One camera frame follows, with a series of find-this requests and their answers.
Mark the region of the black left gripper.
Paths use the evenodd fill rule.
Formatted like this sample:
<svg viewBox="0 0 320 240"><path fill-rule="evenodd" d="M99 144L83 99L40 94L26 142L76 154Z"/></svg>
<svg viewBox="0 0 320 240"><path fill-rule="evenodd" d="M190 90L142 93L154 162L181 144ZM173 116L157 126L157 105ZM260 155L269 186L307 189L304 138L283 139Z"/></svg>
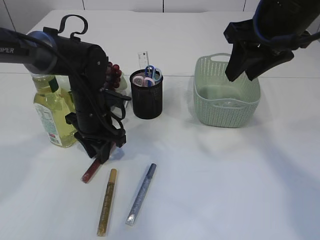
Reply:
<svg viewBox="0 0 320 240"><path fill-rule="evenodd" d="M122 147L126 131L122 120L126 116L125 99L108 99L98 110L88 99L75 100L75 110L65 116L67 124L76 129L74 137L90 158L104 164L110 157L113 143Z"/></svg>

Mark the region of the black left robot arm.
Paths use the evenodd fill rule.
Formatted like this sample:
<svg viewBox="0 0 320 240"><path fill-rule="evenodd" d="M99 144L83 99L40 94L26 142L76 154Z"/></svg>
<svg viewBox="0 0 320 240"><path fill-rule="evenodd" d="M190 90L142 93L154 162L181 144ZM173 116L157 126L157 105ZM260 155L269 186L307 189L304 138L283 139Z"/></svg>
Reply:
<svg viewBox="0 0 320 240"><path fill-rule="evenodd" d="M35 75L68 76L75 111L65 116L76 129L75 138L90 158L104 164L113 146L126 143L122 120L129 96L106 87L109 58L97 44L82 42L72 33L45 27L28 35L0 30L0 61L23 64Z"/></svg>

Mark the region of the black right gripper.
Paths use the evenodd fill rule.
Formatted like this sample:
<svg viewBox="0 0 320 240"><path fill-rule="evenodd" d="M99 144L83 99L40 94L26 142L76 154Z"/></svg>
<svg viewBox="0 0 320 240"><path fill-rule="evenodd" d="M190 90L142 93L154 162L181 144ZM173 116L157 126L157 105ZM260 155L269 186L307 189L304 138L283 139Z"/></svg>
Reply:
<svg viewBox="0 0 320 240"><path fill-rule="evenodd" d="M259 77L268 70L294 58L291 50L305 49L320 34L310 34L307 28L320 15L318 0L261 0L251 19L230 22L223 34L233 44L225 74L234 82L243 72L248 79ZM249 45L262 45L282 51L252 61Z"/></svg>

